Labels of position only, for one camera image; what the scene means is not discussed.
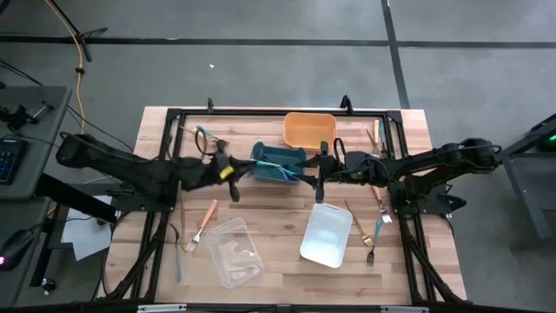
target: orange container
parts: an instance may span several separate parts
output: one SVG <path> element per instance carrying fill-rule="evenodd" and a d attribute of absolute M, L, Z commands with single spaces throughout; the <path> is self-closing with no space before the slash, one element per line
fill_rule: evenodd
<path fill-rule="evenodd" d="M 330 114 L 291 112 L 284 118 L 284 141 L 293 148 L 320 150 L 321 142 L 336 138 L 336 119 Z"/>

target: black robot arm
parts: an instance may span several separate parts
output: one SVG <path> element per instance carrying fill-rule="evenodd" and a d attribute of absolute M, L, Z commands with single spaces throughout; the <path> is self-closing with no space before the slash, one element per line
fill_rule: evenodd
<path fill-rule="evenodd" d="M 340 161 L 337 144 L 344 152 L 344 162 Z M 496 154 L 500 146 L 480 138 L 468 138 L 461 143 L 448 143 L 438 149 L 432 149 L 399 160 L 377 159 L 367 152 L 343 149 L 340 138 L 334 140 L 334 156 L 328 154 L 327 143 L 321 144 L 321 154 L 306 162 L 298 163 L 302 167 L 319 166 L 319 176 L 298 176 L 316 190 L 316 202 L 324 197 L 324 183 L 371 184 L 387 187 L 405 177 L 407 198 L 426 196 L 435 186 L 446 183 L 457 176 L 474 173 L 486 174 L 500 165 Z M 413 174 L 423 170 L 432 170 L 422 176 Z"/>
<path fill-rule="evenodd" d="M 71 168 L 89 167 L 130 183 L 136 192 L 161 203 L 168 203 L 175 193 L 174 186 L 182 183 L 183 190 L 195 190 L 228 182 L 230 195 L 239 201 L 235 183 L 255 166 L 255 161 L 237 160 L 218 150 L 205 164 L 195 157 L 173 160 L 145 159 L 97 141 L 90 135 L 63 133 L 63 142 L 56 160 Z"/>

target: blue plastic basket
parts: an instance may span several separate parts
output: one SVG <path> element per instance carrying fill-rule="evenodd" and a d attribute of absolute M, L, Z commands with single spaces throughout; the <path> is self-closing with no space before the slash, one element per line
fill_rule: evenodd
<path fill-rule="evenodd" d="M 257 161 L 269 162 L 284 166 L 286 170 L 294 172 L 295 174 L 305 173 L 305 169 L 294 166 L 294 164 L 306 161 L 307 153 L 303 148 L 297 150 L 290 150 L 278 147 L 268 147 L 264 143 L 256 143 L 251 152 L 251 158 Z M 300 181 L 292 177 L 284 176 L 284 173 L 272 166 L 256 166 L 251 170 L 253 177 L 256 179 L 275 182 L 275 183 L 289 183 L 298 184 Z"/>

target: clear plastic container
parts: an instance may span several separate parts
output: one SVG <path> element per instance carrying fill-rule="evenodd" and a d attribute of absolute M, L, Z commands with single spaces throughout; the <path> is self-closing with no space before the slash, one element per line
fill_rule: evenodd
<path fill-rule="evenodd" d="M 344 260 L 353 218 L 348 210 L 316 203 L 301 243 L 301 256 L 331 268 L 339 268 Z"/>
<path fill-rule="evenodd" d="M 245 220 L 236 217 L 214 227 L 205 236 L 216 271 L 226 288 L 234 288 L 264 270 Z"/>

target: wooden table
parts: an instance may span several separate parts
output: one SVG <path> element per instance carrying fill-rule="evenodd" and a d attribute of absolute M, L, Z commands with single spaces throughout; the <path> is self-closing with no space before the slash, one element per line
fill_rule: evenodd
<path fill-rule="evenodd" d="M 166 109 L 145 108 L 136 143 L 137 155 L 147 158 L 158 155 Z M 431 142 L 424 111 L 401 112 L 410 154 L 430 150 Z M 285 146 L 282 139 L 282 120 L 283 117 L 187 117 L 186 127 L 202 125 L 231 143 L 228 147 L 231 155 L 246 159 L 250 158 L 251 149 L 256 142 Z M 373 118 L 338 117 L 337 121 L 338 137 L 344 140 L 347 150 L 370 150 L 365 129 L 372 129 Z M 199 155 L 194 136 L 186 132 L 182 156 Z M 178 283 L 175 278 L 175 235 L 171 227 L 168 227 L 156 292 L 157 302 L 411 303 L 400 228 L 395 219 L 382 228 L 380 243 L 375 249 L 373 268 L 366 265 L 368 248 L 363 245 L 357 228 L 352 227 L 343 264 L 339 269 L 331 269 L 300 256 L 299 248 L 314 204 L 314 191 L 309 185 L 302 183 L 287 186 L 244 177 L 238 187 L 242 197 L 239 203 L 231 202 L 227 184 L 183 193 L 183 203 L 176 205 L 170 222 L 180 230 L 182 243 L 187 244 L 197 232 L 206 209 L 213 199 L 217 199 L 218 209 L 207 229 L 234 217 L 245 219 L 264 262 L 264 272 L 232 290 L 222 287 L 209 249 L 205 241 L 201 240 L 193 254 L 186 255 L 179 249 L 182 280 Z M 382 192 L 387 199 L 386 189 Z M 363 228 L 368 233 L 374 233 L 379 209 L 370 186 L 326 184 L 326 203 L 345 207 L 344 199 L 347 199 Z M 182 215 L 185 220 L 183 229 Z M 109 290 L 115 288 L 136 260 L 144 220 L 144 213 L 132 213 L 117 227 L 106 265 Z M 439 216 L 423 216 L 422 220 L 431 263 L 452 290 L 458 296 L 466 298 L 450 228 Z M 415 268 L 420 292 L 426 295 L 421 267 Z M 149 272 L 150 263 L 145 270 L 145 281 L 149 278 Z M 146 283 L 142 284 L 142 288 L 146 289 Z"/>

